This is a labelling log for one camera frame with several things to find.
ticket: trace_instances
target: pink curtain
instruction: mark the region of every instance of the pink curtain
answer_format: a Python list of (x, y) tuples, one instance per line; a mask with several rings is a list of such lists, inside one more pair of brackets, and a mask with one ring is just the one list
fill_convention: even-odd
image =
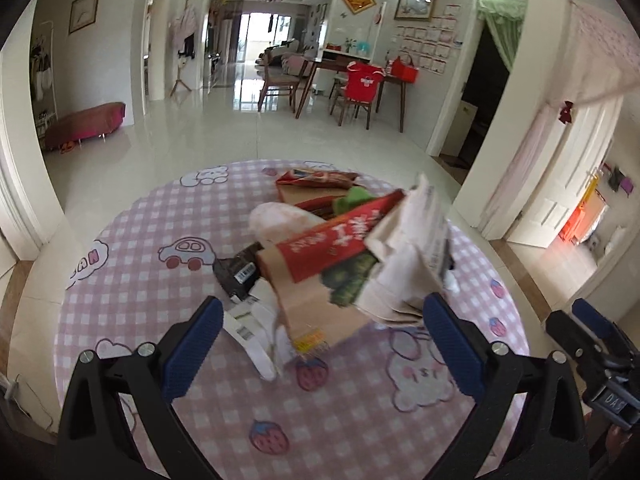
[(566, 125), (559, 118), (566, 101), (574, 104), (575, 116), (580, 108), (617, 99), (637, 88), (640, 39), (635, 31), (596, 7), (571, 2), (566, 47), (546, 101), (485, 206), (478, 228), (489, 232), (504, 218), (527, 179), (542, 177), (544, 168), (536, 169), (539, 174), (533, 170), (547, 143), (557, 145), (562, 138)]

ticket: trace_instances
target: doorway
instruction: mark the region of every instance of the doorway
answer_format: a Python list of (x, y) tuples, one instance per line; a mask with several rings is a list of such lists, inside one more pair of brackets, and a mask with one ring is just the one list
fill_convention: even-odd
[(142, 85), (145, 99), (143, 109), (146, 114), (147, 101), (160, 101), (166, 97), (166, 23), (168, 21), (169, 0), (146, 0), (145, 28), (142, 40)]
[(255, 62), (269, 46), (289, 39), (291, 16), (251, 12), (243, 14), (238, 35), (238, 63)]
[(458, 110), (436, 158), (460, 185), (478, 156), (509, 76), (485, 24)]

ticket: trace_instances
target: pink cushion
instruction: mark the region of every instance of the pink cushion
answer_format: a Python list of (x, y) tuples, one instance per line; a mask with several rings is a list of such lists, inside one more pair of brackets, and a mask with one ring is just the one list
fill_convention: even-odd
[(65, 142), (110, 134), (122, 124), (125, 111), (124, 103), (106, 103), (70, 114), (47, 128), (45, 147), (55, 150)]

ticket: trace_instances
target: cable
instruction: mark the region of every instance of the cable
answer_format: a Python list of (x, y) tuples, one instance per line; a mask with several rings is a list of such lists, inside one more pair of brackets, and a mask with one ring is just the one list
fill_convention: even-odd
[[(15, 382), (18, 384), (22, 384), (18, 381), (18, 378), (20, 378), (20, 374), (17, 374), (15, 377)], [(42, 411), (46, 413), (46, 415), (50, 418), (51, 422), (49, 423), (49, 425), (45, 428), (45, 431), (49, 431), (50, 428), (53, 426), (53, 416), (47, 411), (47, 409), (44, 407), (42, 401), (40, 400), (40, 397), (38, 396), (38, 394), (33, 390), (33, 388), (31, 388), (29, 386), (29, 383), (27, 381), (23, 381), (23, 383), (27, 386), (28, 389), (31, 390), (31, 393), (33, 395), (35, 395), (36, 399), (38, 399), (38, 403), (40, 404), (40, 407), (42, 408)], [(22, 406), (20, 405), (20, 403), (18, 402), (18, 399), (15, 399), (14, 397), (14, 401), (16, 403), (16, 405), (18, 406), (18, 408), (20, 409), (21, 412), (23, 412), (26, 416), (28, 416), (31, 420), (33, 420), (33, 417), (24, 411), (24, 409), (22, 408)]]

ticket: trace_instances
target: glossy floor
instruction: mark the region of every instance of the glossy floor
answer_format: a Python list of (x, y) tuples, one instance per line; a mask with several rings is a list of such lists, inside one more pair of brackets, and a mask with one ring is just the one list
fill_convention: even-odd
[[(320, 160), (372, 174), (409, 188), (424, 172), (451, 205), (460, 185), (430, 156), (398, 132), (397, 118), (348, 118), (339, 128), (328, 100), (312, 97), (299, 120), (287, 98), (267, 100), (257, 113), (262, 84), (253, 66), (229, 67), (210, 89), (178, 92), (151, 102), (148, 115), (105, 140), (92, 139), (60, 155), (45, 156), (66, 219), (33, 266), (15, 319), (9, 376), (18, 373), (38, 394), (57, 426), (60, 406), (53, 378), (52, 348), (66, 280), (101, 229), (153, 188), (189, 171), (255, 158)], [(451, 209), (450, 218), (492, 261), (521, 313), (534, 355), (548, 353), (548, 341), (526, 298), (491, 246)], [(43, 426), (49, 418), (26, 388), (20, 402)]]
[(547, 249), (509, 245), (552, 310), (562, 308), (598, 270), (593, 254), (585, 245), (574, 246), (558, 237)]

